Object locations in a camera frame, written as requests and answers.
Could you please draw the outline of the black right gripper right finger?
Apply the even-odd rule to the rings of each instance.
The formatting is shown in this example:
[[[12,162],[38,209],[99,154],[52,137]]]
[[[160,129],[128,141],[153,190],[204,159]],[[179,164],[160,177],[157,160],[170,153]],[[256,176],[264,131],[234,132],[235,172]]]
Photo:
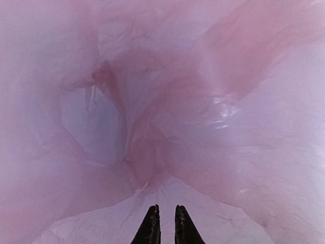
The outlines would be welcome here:
[[[183,205],[175,210],[175,244],[205,244]]]

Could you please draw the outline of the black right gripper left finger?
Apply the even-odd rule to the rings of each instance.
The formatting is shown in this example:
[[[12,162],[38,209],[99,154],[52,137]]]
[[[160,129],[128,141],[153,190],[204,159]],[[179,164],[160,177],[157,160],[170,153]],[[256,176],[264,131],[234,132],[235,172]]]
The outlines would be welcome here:
[[[148,208],[131,244],[160,244],[160,215],[157,204]]]

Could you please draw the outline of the translucent pink plastic bag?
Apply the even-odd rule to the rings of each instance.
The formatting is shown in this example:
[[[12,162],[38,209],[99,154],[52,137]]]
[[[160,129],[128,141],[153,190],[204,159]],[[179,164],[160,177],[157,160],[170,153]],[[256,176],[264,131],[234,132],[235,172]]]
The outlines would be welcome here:
[[[324,243],[324,1],[1,1],[1,243]]]

